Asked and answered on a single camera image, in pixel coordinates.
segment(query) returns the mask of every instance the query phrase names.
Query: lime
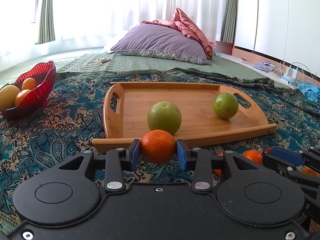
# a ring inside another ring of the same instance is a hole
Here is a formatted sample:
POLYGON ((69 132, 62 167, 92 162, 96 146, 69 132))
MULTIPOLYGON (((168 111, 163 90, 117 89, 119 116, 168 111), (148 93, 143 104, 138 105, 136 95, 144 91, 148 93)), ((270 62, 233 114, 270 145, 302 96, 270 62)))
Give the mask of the lime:
POLYGON ((213 110, 222 119, 228 119, 236 115, 239 103, 235 95, 231 93, 221 93, 217 95, 213 102, 213 110))
POLYGON ((174 135, 181 125, 181 113, 175 104, 161 101, 151 107, 147 121, 151 131, 159 129, 174 135))

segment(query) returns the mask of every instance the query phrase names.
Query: red glass bowl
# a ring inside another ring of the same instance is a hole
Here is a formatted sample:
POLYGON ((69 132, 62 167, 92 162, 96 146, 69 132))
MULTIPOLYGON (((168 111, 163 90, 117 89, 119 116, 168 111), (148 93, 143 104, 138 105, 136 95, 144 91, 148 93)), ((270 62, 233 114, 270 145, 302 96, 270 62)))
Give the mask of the red glass bowl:
POLYGON ((22 74, 14 83, 16 87, 21 89, 22 83, 26 78, 32 77, 37 81, 38 85, 31 90, 14 108, 7 109, 2 112, 3 116, 8 120, 21 119, 38 108, 45 106, 47 98, 53 89, 56 80, 56 67, 53 61, 47 63, 39 63, 30 71, 22 74))

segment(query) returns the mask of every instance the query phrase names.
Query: circular cover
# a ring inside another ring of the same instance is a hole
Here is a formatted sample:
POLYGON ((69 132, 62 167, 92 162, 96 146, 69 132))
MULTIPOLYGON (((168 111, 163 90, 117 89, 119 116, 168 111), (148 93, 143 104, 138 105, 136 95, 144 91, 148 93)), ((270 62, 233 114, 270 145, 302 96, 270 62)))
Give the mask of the circular cover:
POLYGON ((18 214, 40 225, 68 224, 85 217, 100 203, 97 186, 73 171, 44 171, 20 184, 13 194, 18 214))
POLYGON ((298 185, 268 169, 237 172, 221 184, 217 199, 232 217, 260 226, 295 219, 304 204, 298 185))

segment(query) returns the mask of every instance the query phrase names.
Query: wooden baseboard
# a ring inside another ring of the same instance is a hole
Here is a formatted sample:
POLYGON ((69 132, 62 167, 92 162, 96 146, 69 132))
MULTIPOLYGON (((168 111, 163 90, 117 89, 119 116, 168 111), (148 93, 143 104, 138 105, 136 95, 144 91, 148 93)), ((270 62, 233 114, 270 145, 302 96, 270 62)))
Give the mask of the wooden baseboard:
MULTIPOLYGON (((254 54, 254 53, 251 53, 251 52, 248 52, 248 51, 237 49, 237 48, 234 48, 232 50, 232 56, 239 57, 239 58, 244 59, 244 60, 246 60, 248 62, 251 62, 252 64, 256 64, 256 63, 259 63, 259 62, 262 62, 262 61, 271 62, 273 65, 275 65, 277 67, 281 67, 284 72, 288 68, 286 65, 280 64, 279 62, 276 62, 274 60, 268 59, 266 57, 263 57, 263 56, 260 56, 260 55, 257 55, 257 54, 254 54)), ((301 73, 301 72, 298 72, 297 79, 302 79, 303 76, 304 76, 304 79, 310 80, 313 83, 315 83, 317 86, 320 86, 320 82, 319 81, 317 81, 317 80, 315 80, 315 79, 313 79, 313 78, 311 78, 311 77, 309 77, 307 75, 303 75, 303 73, 301 73)))
POLYGON ((233 49, 232 43, 228 43, 224 41, 216 41, 216 43, 217 43, 217 48, 215 49, 216 52, 221 52, 221 53, 231 55, 232 49, 233 49))

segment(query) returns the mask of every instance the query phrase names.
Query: green curtain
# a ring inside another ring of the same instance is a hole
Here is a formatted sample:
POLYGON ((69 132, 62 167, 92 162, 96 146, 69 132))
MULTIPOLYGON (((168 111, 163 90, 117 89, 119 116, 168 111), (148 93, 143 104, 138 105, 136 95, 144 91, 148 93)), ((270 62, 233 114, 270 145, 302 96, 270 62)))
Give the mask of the green curtain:
POLYGON ((35 44, 42 44, 49 41, 54 41, 55 39, 52 0, 42 0, 39 37, 35 44))
POLYGON ((238 0, 227 0, 227 11, 223 20, 221 41, 233 43, 236 30, 238 0))

